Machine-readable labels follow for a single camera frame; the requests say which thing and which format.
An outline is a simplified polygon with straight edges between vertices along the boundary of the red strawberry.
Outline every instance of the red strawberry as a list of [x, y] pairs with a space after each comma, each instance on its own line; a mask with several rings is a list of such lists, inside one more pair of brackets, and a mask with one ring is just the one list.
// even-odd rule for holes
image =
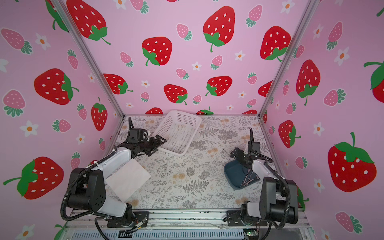
[[284, 82], [284, 87], [283, 87], [283, 95], [285, 96], [285, 95], [287, 95], [287, 93], [288, 93], [288, 89], [289, 89], [289, 81], [288, 81], [288, 79], [287, 80], [285, 80], [285, 82]]
[[32, 53], [32, 46], [28, 41], [24, 41], [24, 38], [20, 33], [8, 28], [2, 28], [0, 32], [12, 48], [20, 50], [22, 53], [28, 55]]
[[295, 144], [295, 138], [301, 138], [301, 136], [296, 137], [296, 128], [291, 120], [280, 124], [278, 132], [283, 144], [288, 148]]
[[251, 108], [251, 107], [253, 107], [253, 106], [256, 104], [256, 102], [257, 102], [257, 99], [256, 99], [256, 98], [250, 100], [250, 101], [248, 102], [248, 104], [247, 104], [247, 108]]
[[244, 113], [242, 113], [242, 114], [257, 114], [257, 111], [251, 109], [251, 110], [248, 110], [248, 111], [246, 111], [246, 112], [244, 112]]
[[307, 105], [308, 96], [312, 95], [320, 83], [320, 71], [312, 60], [306, 60], [301, 66], [296, 82], [296, 92], [301, 98], [306, 98], [304, 106]]
[[103, 138], [99, 139], [99, 145], [100, 145], [100, 149], [104, 151], [105, 150], [105, 141]]
[[192, 39], [192, 32], [188, 29], [186, 25], [178, 24], [176, 26], [176, 30], [179, 37], [184, 38], [185, 41], [189, 41]]
[[327, 42], [328, 51], [331, 51], [337, 45], [337, 40], [341, 38], [342, 33], [343, 33], [343, 23], [338, 22], [333, 27], [332, 31], [329, 33], [328, 42]]
[[206, 110], [206, 109], [200, 110], [196, 114], [213, 114], [213, 112], [211, 112], [211, 107], [209, 107], [208, 110]]
[[336, 221], [349, 232], [355, 231], [357, 234], [362, 232], [362, 226], [354, 216], [349, 216], [346, 212], [338, 212], [335, 214]]
[[151, 108], [145, 114], [163, 114], [160, 108]]
[[147, 92], [143, 92], [140, 96], [143, 102], [147, 102], [149, 100], [149, 94]]
[[107, 36], [107, 23], [102, 15], [82, 0], [67, 0], [67, 8], [81, 35], [99, 41]]
[[132, 7], [136, 11], [140, 11], [141, 14], [147, 14], [147, 12], [149, 12], [149, 6], [147, 5], [147, 2], [143, 0], [130, 0], [130, 1], [132, 4]]
[[295, 110], [296, 110], [296, 103], [290, 103], [290, 104], [288, 104], [287, 109], [285, 110], [285, 112], [287, 114], [291, 115]]
[[232, 78], [228, 76], [214, 77], [207, 82], [207, 94], [210, 93], [213, 96], [221, 96], [226, 93], [229, 87], [232, 85]]
[[213, 70], [218, 69], [218, 67], [223, 63], [223, 57], [221, 55], [218, 55], [212, 59], [211, 68]]
[[124, 78], [120, 77], [119, 75], [106, 73], [103, 73], [103, 75], [114, 94], [124, 94], [126, 93], [126, 91], [133, 92], [133, 90], [128, 90], [127, 82], [124, 80]]
[[172, 43], [164, 36], [147, 38], [142, 43], [142, 49], [144, 56], [148, 58], [145, 63], [146, 66], [148, 66], [148, 61], [154, 65], [162, 66], [169, 61], [172, 53]]
[[120, 52], [120, 59], [122, 62], [125, 63], [127, 67], [133, 67], [133, 61], [132, 58], [126, 54], [125, 52]]
[[78, 152], [75, 152], [73, 155], [72, 155], [72, 159], [71, 159], [71, 168], [72, 170], [79, 167], [80, 165], [80, 153]]
[[196, 95], [194, 98], [193, 98], [193, 104], [195, 105], [198, 105], [200, 102], [201, 102], [201, 96], [200, 95]]
[[84, 108], [84, 105], [82, 105], [82, 104], [77, 105], [77, 111], [79, 111], [78, 114], [82, 120], [87, 119], [87, 110]]
[[283, 55], [291, 42], [291, 35], [279, 26], [273, 26], [265, 33], [260, 56], [265, 60], [273, 60]]
[[268, 94], [269, 92], [269, 89], [271, 88], [271, 85], [272, 85], [272, 81], [262, 85], [260, 88], [259, 88], [259, 95], [263, 96], [263, 97], [266, 97], [266, 95]]
[[99, 102], [95, 103], [91, 109], [91, 117], [96, 130], [101, 131], [107, 121], [108, 112], [104, 105], [101, 104], [99, 97], [98, 99]]
[[299, 58], [304, 52], [304, 46], [300, 45], [295, 49], [295, 52], [293, 53], [294, 58]]
[[247, 18], [247, 26], [249, 28], [253, 27], [253, 25], [256, 25], [256, 22], [261, 18], [262, 16], [262, 11], [263, 11], [263, 6], [262, 5], [257, 5], [254, 7], [252, 10], [249, 11], [248, 13], [248, 18]]
[[182, 78], [184, 80], [189, 78], [187, 71], [181, 68], [176, 69], [176, 74], [179, 78]]
[[168, 100], [172, 103], [185, 102], [185, 104], [187, 105], [187, 102], [185, 100], [188, 97], [188, 92], [185, 88], [172, 84], [167, 84], [164, 86], [164, 93], [166, 94]]
[[376, 177], [376, 167], [368, 153], [355, 147], [355, 134], [351, 132], [353, 145], [341, 142], [328, 152], [328, 165], [332, 181], [344, 192], [353, 192], [368, 185]]
[[22, 94], [16, 90], [10, 90], [4, 97], [3, 103], [5, 107], [3, 108], [7, 115], [11, 117], [20, 116], [24, 113], [22, 110], [25, 108], [25, 101]]
[[373, 96], [384, 103], [384, 62], [368, 62], [364, 64], [364, 67], [369, 65], [380, 65], [371, 76], [371, 89]]
[[56, 121], [53, 122], [52, 128], [56, 132], [66, 132], [71, 129], [71, 124], [65, 119], [62, 119], [60, 121], [56, 119]]
[[235, 11], [229, 6], [217, 10], [204, 23], [203, 33], [205, 40], [212, 46], [223, 46], [228, 43], [235, 31]]
[[296, 166], [298, 166], [300, 169], [306, 168], [308, 166], [308, 162], [305, 157], [297, 157], [295, 163]]
[[256, 73], [250, 73], [248, 74], [248, 80], [247, 82], [251, 85], [255, 84], [257, 81]]
[[345, 100], [346, 93], [343, 89], [339, 88], [337, 91], [335, 89], [332, 89], [325, 97], [324, 97], [324, 104], [328, 106], [335, 106], [336, 103], [340, 104], [342, 101]]
[[3, 182], [8, 184], [20, 179], [17, 191], [26, 199], [37, 199], [56, 188], [64, 177], [63, 169], [52, 159], [38, 157], [28, 163], [22, 170], [22, 176]]
[[52, 68], [35, 79], [35, 90], [43, 98], [59, 105], [65, 105], [72, 100], [72, 88], [79, 91], [71, 84], [71, 80], [62, 70]]

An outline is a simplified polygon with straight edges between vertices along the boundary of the pink wall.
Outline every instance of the pink wall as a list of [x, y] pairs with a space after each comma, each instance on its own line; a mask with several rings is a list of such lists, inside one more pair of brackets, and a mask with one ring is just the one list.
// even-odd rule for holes
[[[286, 177], [297, 183], [302, 200], [309, 199], [302, 203], [317, 239], [382, 235], [384, 75], [382, 65], [364, 64], [383, 61], [384, 15], [376, 16], [383, 7], [379, 1], [322, 1], [300, 42], [304, 52], [291, 59], [268, 108], [270, 137]], [[303, 91], [305, 84], [311, 88]], [[372, 91], [371, 84], [378, 87]], [[292, 124], [301, 136], [294, 144]]]
[[[71, 35], [57, 22], [54, 30], [53, 22], [42, 0], [6, 1], [0, 9], [0, 95], [6, 110], [0, 114], [1, 182], [22, 177], [1, 186], [2, 239], [21, 239], [23, 234], [30, 239], [54, 239], [61, 229], [55, 225], [64, 224], [59, 209], [72, 167], [84, 167], [104, 156], [99, 139], [103, 138], [108, 146], [119, 122], [99, 83], [90, 81], [91, 70]], [[21, 47], [31, 48], [32, 53], [23, 54]], [[76, 53], [76, 59], [71, 60], [76, 69], [68, 60], [69, 49]], [[55, 68], [59, 70], [41, 75]], [[66, 87], [61, 82], [63, 73], [72, 87], [79, 89], [73, 89], [71, 101], [68, 80]], [[98, 97], [108, 113], [101, 131], [91, 120], [91, 109], [99, 102]], [[84, 105], [86, 115], [85, 110], [79, 115], [78, 104]], [[58, 131], [54, 130], [54, 121], [62, 119], [70, 129], [62, 124]], [[80, 143], [79, 134], [83, 136]], [[75, 159], [77, 154], [72, 158], [76, 152], [79, 159]]]
[[[115, 75], [108, 76], [110, 81], [113, 77], [125, 80], [128, 90], [133, 91], [121, 92], [116, 87], [117, 81], [110, 84], [112, 90], [116, 90], [116, 99], [125, 113], [142, 114], [151, 108], [160, 108], [164, 113], [172, 109], [197, 113], [203, 109], [209, 110], [210, 107], [213, 113], [225, 114], [249, 110], [254, 113], [260, 110], [265, 96], [258, 93], [259, 89], [261, 92], [264, 85], [270, 86], [269, 82], [273, 80], [280, 65], [276, 57], [288, 45], [289, 35], [294, 34], [308, 1], [289, 0], [282, 4], [282, 1], [268, 0], [148, 0], [142, 5], [132, 5], [132, 1], [126, 0], [122, 0], [122, 4], [117, 0], [85, 2], [68, 0], [67, 7], [102, 72]], [[91, 29], [93, 24], [97, 27], [96, 31]], [[207, 42], [203, 30], [210, 42]], [[220, 34], [218, 40], [210, 36], [215, 32]], [[152, 62], [155, 65], [143, 54], [142, 46], [145, 47], [148, 58], [154, 52]], [[276, 54], [270, 57], [272, 60], [264, 60], [275, 48]], [[211, 67], [213, 62], [219, 68], [214, 70], [215, 66]], [[256, 77], [249, 76], [250, 73], [255, 73], [257, 80]], [[211, 89], [213, 94], [218, 95], [213, 96], [207, 90], [207, 82], [211, 78], [215, 78], [212, 86], [222, 85], [219, 79], [227, 80], [227, 83], [232, 81], [232, 84], [228, 88], [225, 88], [225, 84], [216, 91]], [[175, 85], [178, 89], [167, 86], [166, 91], [170, 93], [166, 95], [164, 87], [168, 84]], [[178, 99], [173, 93], [176, 97], [178, 93], [179, 96], [183, 95], [181, 103], [175, 103]]]

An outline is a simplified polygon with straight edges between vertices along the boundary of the floral tablecloth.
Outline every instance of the floral tablecloth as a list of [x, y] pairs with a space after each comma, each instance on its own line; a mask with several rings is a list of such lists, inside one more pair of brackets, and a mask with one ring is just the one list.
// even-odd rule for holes
[[[234, 190], [224, 175], [224, 165], [233, 159], [230, 152], [245, 149], [249, 129], [254, 140], [261, 143], [261, 152], [270, 157], [256, 116], [201, 116], [202, 123], [183, 157], [162, 151], [135, 160], [151, 174], [151, 178], [129, 199], [134, 209], [229, 209], [238, 208], [245, 200], [259, 201], [261, 181], [241, 190]], [[135, 127], [154, 132], [164, 116], [132, 116]], [[128, 134], [124, 122], [116, 144]], [[118, 199], [106, 186], [107, 195]]]

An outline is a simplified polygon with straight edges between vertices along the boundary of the pink strawberry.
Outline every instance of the pink strawberry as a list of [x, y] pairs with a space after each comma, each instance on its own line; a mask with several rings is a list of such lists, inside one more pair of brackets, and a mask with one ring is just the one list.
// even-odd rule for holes
[[223, 63], [223, 57], [221, 55], [218, 55], [212, 59], [211, 68], [213, 70], [218, 69], [218, 67]]
[[0, 32], [12, 48], [20, 50], [22, 53], [28, 55], [32, 53], [32, 46], [28, 41], [24, 41], [24, 38], [20, 33], [8, 28], [2, 28]]
[[3, 103], [5, 107], [3, 108], [7, 115], [11, 117], [20, 116], [24, 113], [22, 110], [25, 108], [25, 101], [22, 94], [16, 90], [10, 90], [4, 97]]
[[141, 100], [147, 102], [149, 99], [149, 94], [147, 92], [143, 92], [141, 95]]
[[79, 111], [78, 114], [82, 120], [87, 119], [87, 110], [84, 108], [84, 105], [82, 104], [77, 105], [77, 111]]
[[176, 74], [179, 78], [182, 78], [184, 80], [189, 78], [187, 71], [181, 68], [176, 69]]
[[67, 120], [62, 119], [60, 121], [59, 120], [54, 121], [52, 127], [53, 127], [53, 130], [55, 130], [56, 132], [58, 131], [66, 132], [71, 129], [71, 124], [67, 122]]
[[296, 110], [296, 103], [290, 103], [290, 104], [288, 104], [288, 107], [285, 110], [285, 112], [287, 114], [291, 115], [295, 110]]
[[75, 169], [75, 168], [79, 167], [79, 165], [80, 165], [80, 153], [75, 152], [72, 156], [71, 168]]
[[332, 31], [329, 33], [328, 42], [327, 42], [328, 51], [331, 51], [337, 45], [337, 40], [341, 38], [342, 33], [343, 33], [343, 23], [338, 22], [333, 27]]
[[105, 141], [103, 138], [99, 139], [99, 145], [100, 145], [100, 149], [104, 151], [105, 150]]
[[300, 169], [306, 168], [308, 166], [308, 162], [305, 157], [297, 157], [295, 163], [296, 166], [298, 166]]
[[254, 7], [252, 10], [249, 11], [248, 13], [248, 18], [247, 18], [247, 26], [249, 28], [253, 27], [253, 25], [256, 25], [256, 22], [261, 18], [262, 16], [262, 11], [263, 11], [263, 6], [262, 5], [257, 5]]
[[250, 73], [248, 74], [248, 80], [247, 82], [249, 82], [249, 84], [253, 85], [255, 84], [257, 81], [257, 77], [256, 77], [256, 73]]
[[149, 6], [147, 5], [147, 2], [144, 2], [143, 0], [130, 0], [132, 7], [136, 11], [140, 11], [141, 14], [147, 14], [149, 12]]
[[273, 135], [275, 133], [275, 127], [274, 126], [271, 126], [270, 128], [269, 128], [269, 134], [270, 135]]
[[72, 49], [69, 49], [67, 53], [68, 53], [68, 62], [70, 63], [73, 69], [77, 69], [77, 66], [79, 65], [79, 61], [76, 58], [76, 54], [74, 53], [74, 51], [72, 51]]
[[288, 79], [287, 80], [285, 80], [285, 82], [284, 82], [284, 87], [283, 87], [283, 95], [285, 96], [285, 95], [287, 95], [287, 93], [288, 93], [288, 89], [289, 89], [289, 81], [288, 81]]
[[201, 96], [200, 95], [196, 95], [194, 98], [193, 98], [193, 104], [195, 105], [198, 105], [200, 102], [201, 102]]
[[257, 100], [254, 98], [251, 101], [248, 102], [247, 108], [251, 108], [256, 104]]
[[304, 46], [300, 45], [295, 49], [295, 52], [293, 53], [294, 58], [299, 58], [304, 53]]
[[120, 59], [122, 62], [125, 63], [127, 67], [133, 67], [133, 61], [132, 58], [126, 54], [125, 52], [120, 52]]
[[176, 26], [176, 30], [179, 37], [184, 38], [185, 41], [189, 41], [192, 39], [192, 32], [188, 29], [186, 25], [178, 24]]
[[339, 88], [337, 91], [335, 89], [332, 89], [324, 97], [324, 104], [333, 107], [336, 105], [336, 103], [340, 104], [341, 102], [343, 102], [345, 100], [346, 95], [347, 94], [341, 88]]
[[336, 221], [349, 232], [355, 231], [357, 234], [362, 232], [362, 226], [352, 215], [349, 216], [346, 212], [338, 212], [335, 214]]

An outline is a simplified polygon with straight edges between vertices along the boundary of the white flower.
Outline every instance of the white flower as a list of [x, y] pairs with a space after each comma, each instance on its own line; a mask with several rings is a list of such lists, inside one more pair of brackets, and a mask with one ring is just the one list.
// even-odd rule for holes
[[0, 71], [3, 71], [3, 72], [7, 72], [7, 70], [5, 69], [5, 65], [8, 64], [8, 61], [5, 60], [5, 59], [0, 59]]
[[124, 9], [125, 10], [125, 5], [124, 3], [127, 1], [127, 0], [113, 0], [115, 3], [116, 3], [116, 8], [117, 9]]
[[141, 85], [144, 86], [145, 88], [148, 88], [148, 86], [150, 86], [148, 81], [143, 81], [143, 80], [141, 80]]
[[199, 64], [198, 62], [196, 62], [195, 64], [192, 64], [192, 67], [193, 67], [193, 70], [200, 71], [201, 64]]
[[313, 187], [314, 187], [314, 188], [317, 188], [317, 190], [319, 190], [319, 192], [321, 192], [321, 190], [325, 188], [325, 187], [321, 184], [321, 179], [316, 180], [316, 178], [314, 178], [313, 180], [314, 180], [314, 185], [313, 185]]
[[26, 137], [28, 137], [29, 135], [37, 135], [37, 131], [36, 131], [36, 129], [37, 129], [37, 127], [38, 127], [39, 125], [37, 125], [37, 124], [32, 124], [31, 123], [31, 121], [27, 121], [26, 122], [26, 126], [21, 126], [20, 127], [20, 129], [21, 130], [23, 130], [23, 131], [25, 131], [25, 133], [24, 133], [24, 135], [26, 136]]
[[319, 26], [317, 26], [317, 28], [315, 29], [315, 30], [313, 30], [313, 39], [315, 39], [315, 38], [319, 38], [320, 37], [320, 32], [323, 30], [323, 26], [321, 26], [320, 25], [320, 23], [319, 23]]
[[324, 229], [321, 229], [321, 232], [323, 233], [321, 235], [321, 238], [324, 239], [324, 240], [332, 240], [330, 237], [329, 237], [329, 232], [326, 232], [324, 231]]
[[90, 73], [90, 74], [88, 75], [88, 77], [89, 77], [89, 82], [91, 82], [91, 83], [95, 83], [95, 77], [93, 76], [93, 73]]
[[36, 33], [36, 43], [41, 45], [41, 47], [46, 50], [47, 48], [50, 48], [51, 45], [47, 42], [47, 37], [46, 36], [40, 36], [40, 34]]
[[243, 57], [245, 56], [245, 53], [243, 53], [243, 50], [240, 50], [240, 52], [235, 53], [235, 56], [236, 56], [235, 60], [239, 59], [240, 61], [242, 61]]
[[246, 95], [246, 93], [244, 93], [244, 91], [242, 91], [241, 93], [239, 93], [239, 98], [244, 98], [245, 95]]
[[24, 226], [23, 227], [23, 232], [20, 233], [19, 235], [17, 235], [17, 237], [15, 239], [21, 239], [21, 240], [26, 240], [27, 238], [30, 238], [33, 236], [33, 228], [35, 227], [35, 225], [33, 224], [32, 226], [28, 227], [28, 226]]
[[81, 135], [81, 133], [79, 133], [79, 137], [76, 138], [76, 140], [78, 141], [77, 144], [80, 145], [82, 143], [84, 143], [84, 138], [85, 136]]
[[334, 62], [339, 62], [339, 66], [341, 66], [343, 64], [343, 61], [349, 58], [349, 54], [347, 54], [348, 50], [349, 50], [349, 47], [344, 49], [344, 51], [339, 49], [337, 52], [338, 56], [335, 58]]
[[314, 124], [313, 125], [314, 127], [314, 130], [313, 130], [313, 134], [316, 134], [321, 136], [321, 132], [323, 132], [325, 129], [323, 127], [321, 127], [321, 122], [319, 124]]
[[289, 167], [288, 160], [285, 160], [285, 161], [284, 161], [284, 166], [288, 169], [288, 167]]
[[281, 9], [280, 13], [283, 13], [283, 12], [289, 13], [291, 7], [295, 5], [295, 3], [292, 2], [292, 0], [282, 2], [281, 4], [283, 5], [283, 8]]
[[341, 6], [343, 3], [343, 0], [336, 0], [335, 4], [339, 4], [339, 6]]

